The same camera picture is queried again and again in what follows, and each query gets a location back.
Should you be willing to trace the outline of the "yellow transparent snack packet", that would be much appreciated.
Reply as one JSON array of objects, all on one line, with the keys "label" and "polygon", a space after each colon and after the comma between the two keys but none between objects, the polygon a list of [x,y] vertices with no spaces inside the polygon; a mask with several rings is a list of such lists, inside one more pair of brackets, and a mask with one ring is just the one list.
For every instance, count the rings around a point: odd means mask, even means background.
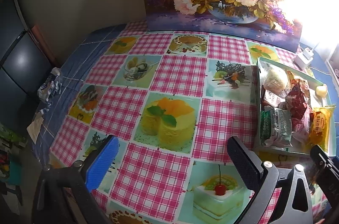
[{"label": "yellow transparent snack packet", "polygon": [[309,146],[320,146],[323,150],[328,150],[330,119],[336,105],[328,105],[313,108],[313,121],[308,136]]}]

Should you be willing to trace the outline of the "green silver small packet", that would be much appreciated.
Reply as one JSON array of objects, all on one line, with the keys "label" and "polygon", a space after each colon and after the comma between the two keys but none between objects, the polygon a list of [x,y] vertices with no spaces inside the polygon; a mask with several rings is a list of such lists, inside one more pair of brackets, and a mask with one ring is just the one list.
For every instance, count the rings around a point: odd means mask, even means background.
[{"label": "green silver small packet", "polygon": [[260,140],[265,147],[292,147],[292,121],[288,110],[265,106],[260,112]]}]

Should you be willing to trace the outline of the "red white milk biscuit packet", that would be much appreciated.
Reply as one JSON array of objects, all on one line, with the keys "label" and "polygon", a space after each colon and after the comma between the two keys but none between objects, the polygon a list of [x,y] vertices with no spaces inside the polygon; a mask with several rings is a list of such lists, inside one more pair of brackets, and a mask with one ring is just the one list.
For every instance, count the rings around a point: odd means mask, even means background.
[{"label": "red white milk biscuit packet", "polygon": [[285,97],[286,108],[290,112],[291,118],[300,120],[307,108],[306,97],[300,90],[299,85],[295,85]]}]

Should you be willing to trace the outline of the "yellow jelly cup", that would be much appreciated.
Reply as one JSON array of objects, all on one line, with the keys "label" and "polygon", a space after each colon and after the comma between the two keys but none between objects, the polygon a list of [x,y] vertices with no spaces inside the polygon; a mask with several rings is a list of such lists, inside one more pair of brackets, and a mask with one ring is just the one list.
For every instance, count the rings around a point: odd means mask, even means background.
[{"label": "yellow jelly cup", "polygon": [[317,97],[326,98],[328,94],[328,87],[326,83],[324,83],[323,85],[317,86],[315,89],[315,94],[317,95]]}]

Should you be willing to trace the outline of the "clear round cake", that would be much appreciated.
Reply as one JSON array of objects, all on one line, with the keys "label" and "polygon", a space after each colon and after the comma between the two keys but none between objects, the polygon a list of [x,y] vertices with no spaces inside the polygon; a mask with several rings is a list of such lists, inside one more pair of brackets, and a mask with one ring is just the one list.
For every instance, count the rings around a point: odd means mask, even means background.
[{"label": "clear round cake", "polygon": [[263,86],[280,98],[285,98],[290,91],[290,81],[284,69],[268,64]]}]

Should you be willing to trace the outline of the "pink snack packet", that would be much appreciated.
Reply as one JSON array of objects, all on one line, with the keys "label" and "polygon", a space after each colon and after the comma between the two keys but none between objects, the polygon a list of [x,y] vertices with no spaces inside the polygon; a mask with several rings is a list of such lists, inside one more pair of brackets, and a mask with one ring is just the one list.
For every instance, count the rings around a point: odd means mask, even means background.
[{"label": "pink snack packet", "polygon": [[292,137],[302,144],[306,144],[310,133],[310,108],[307,107],[303,117],[298,120],[292,117]]}]

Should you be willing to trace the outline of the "small red packet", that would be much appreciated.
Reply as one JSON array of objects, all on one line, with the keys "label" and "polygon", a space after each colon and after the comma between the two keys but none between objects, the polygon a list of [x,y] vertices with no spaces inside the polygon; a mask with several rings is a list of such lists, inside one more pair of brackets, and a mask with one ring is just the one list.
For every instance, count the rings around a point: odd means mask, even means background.
[{"label": "small red packet", "polygon": [[277,108],[280,103],[284,102],[285,99],[278,95],[266,90],[264,87],[261,88],[261,105],[271,106]]}]

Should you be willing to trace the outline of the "orange cream snack packet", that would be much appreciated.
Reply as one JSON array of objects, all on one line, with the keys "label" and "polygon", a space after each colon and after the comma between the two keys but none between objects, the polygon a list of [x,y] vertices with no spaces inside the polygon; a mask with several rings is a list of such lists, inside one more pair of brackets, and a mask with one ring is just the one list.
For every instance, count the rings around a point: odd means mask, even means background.
[{"label": "orange cream snack packet", "polygon": [[299,85],[299,88],[302,92],[306,93],[309,91],[308,81],[300,76],[297,76],[291,71],[286,71],[288,80],[290,82],[290,88],[292,89],[295,85]]}]

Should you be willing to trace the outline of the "teal shallow box tray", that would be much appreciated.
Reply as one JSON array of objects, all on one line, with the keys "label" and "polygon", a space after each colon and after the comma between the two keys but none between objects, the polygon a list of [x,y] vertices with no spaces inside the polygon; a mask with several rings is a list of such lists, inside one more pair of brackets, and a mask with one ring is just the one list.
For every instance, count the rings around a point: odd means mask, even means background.
[{"label": "teal shallow box tray", "polygon": [[262,57],[257,79],[256,151],[307,156],[319,145],[327,155],[336,155],[336,105],[324,83]]}]

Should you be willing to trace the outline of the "pink checkered dessert tablecloth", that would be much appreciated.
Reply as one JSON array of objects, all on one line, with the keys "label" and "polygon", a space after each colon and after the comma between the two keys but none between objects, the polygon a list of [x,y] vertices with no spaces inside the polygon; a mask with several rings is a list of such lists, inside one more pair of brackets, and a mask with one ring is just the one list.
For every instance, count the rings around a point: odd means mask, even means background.
[{"label": "pink checkered dessert tablecloth", "polygon": [[206,32],[132,22],[91,68],[50,148],[85,160],[109,135],[119,152],[93,195],[114,223],[232,223],[252,196],[226,151],[257,136],[256,62],[295,54]]}]

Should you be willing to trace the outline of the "blue cloth cover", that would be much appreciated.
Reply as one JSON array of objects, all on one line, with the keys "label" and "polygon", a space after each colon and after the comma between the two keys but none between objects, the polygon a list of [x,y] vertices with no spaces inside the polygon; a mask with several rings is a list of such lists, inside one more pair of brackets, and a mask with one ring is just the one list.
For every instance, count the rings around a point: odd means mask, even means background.
[{"label": "blue cloth cover", "polygon": [[51,107],[43,115],[44,122],[36,143],[30,143],[31,149],[39,161],[44,161],[48,156],[49,148],[56,138],[69,107],[91,68],[125,27],[125,24],[119,24],[93,31],[85,37],[85,40],[72,52],[61,67],[63,76],[61,91],[52,98]]}]

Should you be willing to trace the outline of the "white power strip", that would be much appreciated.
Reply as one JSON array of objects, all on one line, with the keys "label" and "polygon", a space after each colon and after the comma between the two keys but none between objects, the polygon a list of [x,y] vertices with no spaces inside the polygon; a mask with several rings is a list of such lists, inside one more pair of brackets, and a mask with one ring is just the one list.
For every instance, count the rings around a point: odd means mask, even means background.
[{"label": "white power strip", "polygon": [[302,52],[298,53],[294,58],[294,64],[301,70],[308,68],[313,61],[314,50],[306,47]]}]

